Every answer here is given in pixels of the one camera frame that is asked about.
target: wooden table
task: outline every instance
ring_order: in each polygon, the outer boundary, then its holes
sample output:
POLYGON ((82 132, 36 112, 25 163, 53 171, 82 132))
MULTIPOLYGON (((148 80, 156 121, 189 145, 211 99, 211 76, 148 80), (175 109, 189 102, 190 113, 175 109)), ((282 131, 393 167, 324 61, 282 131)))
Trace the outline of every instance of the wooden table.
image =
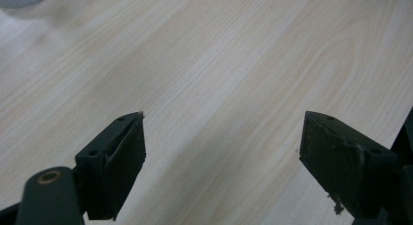
POLYGON ((412 91, 413 0, 1 10, 0 206, 143 110, 148 157, 115 224, 351 224, 298 161, 304 112, 390 147, 412 91))

